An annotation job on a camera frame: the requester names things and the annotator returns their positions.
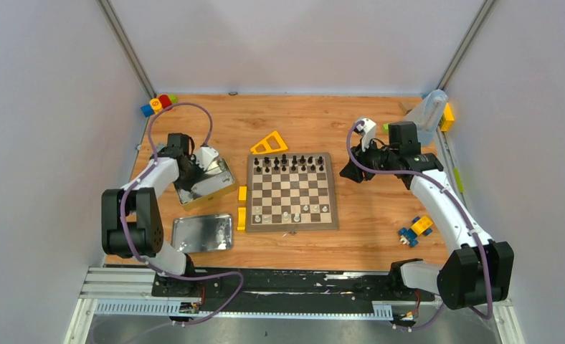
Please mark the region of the gold tin with white pieces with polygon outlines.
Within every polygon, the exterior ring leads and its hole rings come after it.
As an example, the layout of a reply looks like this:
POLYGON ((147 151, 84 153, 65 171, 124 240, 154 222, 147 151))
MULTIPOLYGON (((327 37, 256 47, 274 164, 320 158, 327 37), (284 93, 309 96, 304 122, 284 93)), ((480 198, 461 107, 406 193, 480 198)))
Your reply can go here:
POLYGON ((223 158, 211 163, 206 172, 194 183, 175 181, 174 188, 181 206, 190 211, 226 194, 235 191, 238 187, 236 178, 223 158))

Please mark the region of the small yellow rectangular block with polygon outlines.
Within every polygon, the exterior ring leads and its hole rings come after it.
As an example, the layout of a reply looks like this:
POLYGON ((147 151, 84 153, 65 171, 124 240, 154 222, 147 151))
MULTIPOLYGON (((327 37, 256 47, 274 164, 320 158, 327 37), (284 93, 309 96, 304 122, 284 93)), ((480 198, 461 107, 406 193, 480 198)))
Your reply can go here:
POLYGON ((247 187, 246 186, 240 186, 238 188, 238 196, 237 196, 237 200, 238 202, 240 202, 241 204, 245 204, 247 201, 247 187))

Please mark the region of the yellow arch block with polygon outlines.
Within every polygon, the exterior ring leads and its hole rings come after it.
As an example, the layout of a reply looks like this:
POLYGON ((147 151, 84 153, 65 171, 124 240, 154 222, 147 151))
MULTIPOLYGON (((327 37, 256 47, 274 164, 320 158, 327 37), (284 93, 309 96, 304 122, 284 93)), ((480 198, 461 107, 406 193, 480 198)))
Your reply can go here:
POLYGON ((237 210, 237 231, 246 231, 247 209, 243 206, 237 210))

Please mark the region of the wooden chess board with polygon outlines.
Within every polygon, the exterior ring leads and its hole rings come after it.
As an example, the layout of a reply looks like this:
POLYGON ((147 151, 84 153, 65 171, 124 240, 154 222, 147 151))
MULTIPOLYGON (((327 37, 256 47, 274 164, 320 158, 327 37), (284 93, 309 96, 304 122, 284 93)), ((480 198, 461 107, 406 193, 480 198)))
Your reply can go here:
POLYGON ((320 173, 289 173, 250 175, 247 172, 247 225, 248 233, 336 231, 339 229, 338 204, 333 176, 331 155, 327 169, 320 173), (302 213, 302 207, 309 205, 310 213, 302 213), (328 206, 328 213, 313 213, 314 205, 328 206), (254 206, 261 206, 256 214, 254 206), (283 212, 290 213, 290 222, 283 223, 283 212), (301 222, 294 223, 293 216, 301 213, 301 222), (254 216, 271 215, 269 224, 254 222, 254 216))

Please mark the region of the yellow triangle frame block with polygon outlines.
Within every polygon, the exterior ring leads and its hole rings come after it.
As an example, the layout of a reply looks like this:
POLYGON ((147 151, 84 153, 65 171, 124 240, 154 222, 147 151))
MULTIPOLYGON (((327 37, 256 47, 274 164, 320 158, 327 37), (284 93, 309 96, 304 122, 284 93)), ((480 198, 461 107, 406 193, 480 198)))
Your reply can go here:
POLYGON ((284 153, 288 151, 288 145, 283 140, 277 130, 266 135, 262 140, 250 148, 250 153, 255 155, 264 155, 272 153, 284 153))

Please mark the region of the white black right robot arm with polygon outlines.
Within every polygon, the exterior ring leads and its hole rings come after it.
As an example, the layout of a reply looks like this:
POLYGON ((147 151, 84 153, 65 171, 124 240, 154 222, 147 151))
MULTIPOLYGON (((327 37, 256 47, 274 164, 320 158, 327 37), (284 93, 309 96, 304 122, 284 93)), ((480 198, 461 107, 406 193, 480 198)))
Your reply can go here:
POLYGON ((393 263, 389 292, 403 300, 415 290, 427 291, 451 310, 469 308, 490 319, 494 302, 508 296, 515 258, 511 245, 494 240, 474 220, 437 156, 422 152, 413 122, 392 123, 387 144, 375 132, 373 120, 355 121, 346 137, 349 161, 340 175, 357 183, 376 175, 396 176, 425 207, 450 253, 442 266, 423 259, 393 263))

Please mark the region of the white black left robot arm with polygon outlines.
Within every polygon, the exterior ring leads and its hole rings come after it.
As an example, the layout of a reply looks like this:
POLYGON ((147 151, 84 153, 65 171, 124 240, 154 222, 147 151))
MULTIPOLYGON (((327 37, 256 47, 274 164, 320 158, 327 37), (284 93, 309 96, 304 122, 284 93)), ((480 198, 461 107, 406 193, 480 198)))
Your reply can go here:
POLYGON ((101 244, 108 255, 136 258, 163 276, 179 295, 198 287, 191 258, 166 243, 158 198, 170 186, 187 191, 219 157, 219 151, 183 133, 168 135, 164 147, 150 157, 139 176, 101 196, 101 244))

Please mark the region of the black chess pieces row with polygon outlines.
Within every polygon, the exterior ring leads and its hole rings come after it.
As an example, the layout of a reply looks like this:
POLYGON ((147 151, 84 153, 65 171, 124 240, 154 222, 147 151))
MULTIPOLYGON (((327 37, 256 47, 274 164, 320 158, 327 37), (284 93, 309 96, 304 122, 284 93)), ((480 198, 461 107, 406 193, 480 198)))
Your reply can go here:
POLYGON ((251 155, 247 170, 250 175, 320 173, 326 171, 329 158, 325 153, 251 155))

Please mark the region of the blue cube block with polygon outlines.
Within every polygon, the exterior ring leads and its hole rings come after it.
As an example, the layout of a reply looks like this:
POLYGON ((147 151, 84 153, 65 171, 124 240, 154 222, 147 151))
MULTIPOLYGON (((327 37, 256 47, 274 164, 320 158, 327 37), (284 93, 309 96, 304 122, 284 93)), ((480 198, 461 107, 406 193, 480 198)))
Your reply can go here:
POLYGON ((141 106, 141 112, 146 118, 149 118, 154 114, 154 109, 149 104, 146 104, 141 106))

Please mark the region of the red cylinder block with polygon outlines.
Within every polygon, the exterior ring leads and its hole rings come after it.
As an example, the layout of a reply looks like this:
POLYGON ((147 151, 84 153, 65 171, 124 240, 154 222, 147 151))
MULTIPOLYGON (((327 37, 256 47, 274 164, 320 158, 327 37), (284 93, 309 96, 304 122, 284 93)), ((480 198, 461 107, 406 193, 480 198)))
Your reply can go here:
POLYGON ((161 104, 161 107, 162 107, 163 109, 166 109, 166 108, 170 107, 170 106, 173 104, 173 102, 171 101, 171 98, 169 97, 169 95, 166 95, 166 94, 160 95, 160 96, 158 97, 158 100, 159 100, 159 102, 160 102, 160 104, 161 104))

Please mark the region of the yellow cylinder block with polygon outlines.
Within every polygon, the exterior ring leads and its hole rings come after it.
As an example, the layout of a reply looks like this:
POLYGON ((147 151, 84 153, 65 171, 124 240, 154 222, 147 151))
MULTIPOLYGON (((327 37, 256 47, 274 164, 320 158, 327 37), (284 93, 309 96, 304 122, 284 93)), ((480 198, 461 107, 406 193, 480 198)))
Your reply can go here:
POLYGON ((153 114, 157 114, 163 110, 163 105, 158 98, 151 99, 149 105, 152 109, 153 114))

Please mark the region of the yellow blue toy car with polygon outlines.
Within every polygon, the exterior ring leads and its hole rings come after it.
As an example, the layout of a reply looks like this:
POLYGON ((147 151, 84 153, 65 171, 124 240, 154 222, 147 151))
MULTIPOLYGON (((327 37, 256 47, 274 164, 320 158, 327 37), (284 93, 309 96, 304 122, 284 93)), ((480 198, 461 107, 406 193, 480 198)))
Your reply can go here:
POLYGON ((411 248, 418 245, 420 236, 427 237, 432 233, 433 220, 428 216, 417 216, 412 220, 409 228, 399 230, 399 241, 411 248))

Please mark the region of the clear blue plastic container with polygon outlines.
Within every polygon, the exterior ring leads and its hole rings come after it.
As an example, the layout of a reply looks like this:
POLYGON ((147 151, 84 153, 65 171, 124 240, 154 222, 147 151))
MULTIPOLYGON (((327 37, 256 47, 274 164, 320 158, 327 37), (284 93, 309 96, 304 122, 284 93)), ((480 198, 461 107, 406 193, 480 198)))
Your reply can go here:
POLYGON ((447 102, 445 91, 433 90, 404 116, 405 121, 411 121, 417 126, 418 141, 423 148, 433 141, 447 102))

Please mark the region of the yellow block at right wall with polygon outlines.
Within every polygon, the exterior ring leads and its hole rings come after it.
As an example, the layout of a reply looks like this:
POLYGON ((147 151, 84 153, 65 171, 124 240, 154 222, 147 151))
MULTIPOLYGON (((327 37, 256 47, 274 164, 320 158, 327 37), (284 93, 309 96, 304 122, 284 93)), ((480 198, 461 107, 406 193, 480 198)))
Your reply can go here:
POLYGON ((450 104, 447 103, 440 119, 439 127, 442 132, 449 131, 455 124, 455 116, 453 115, 450 104))

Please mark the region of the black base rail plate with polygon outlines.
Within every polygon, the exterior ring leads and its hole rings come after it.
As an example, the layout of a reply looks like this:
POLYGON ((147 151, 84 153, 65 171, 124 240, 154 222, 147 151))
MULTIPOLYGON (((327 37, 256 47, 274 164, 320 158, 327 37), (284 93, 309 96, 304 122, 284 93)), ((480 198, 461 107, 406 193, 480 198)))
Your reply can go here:
POLYGON ((156 275, 154 297, 195 298, 202 311, 264 315, 372 315, 375 302, 415 308, 429 292, 396 288, 385 272, 197 267, 197 282, 156 275))

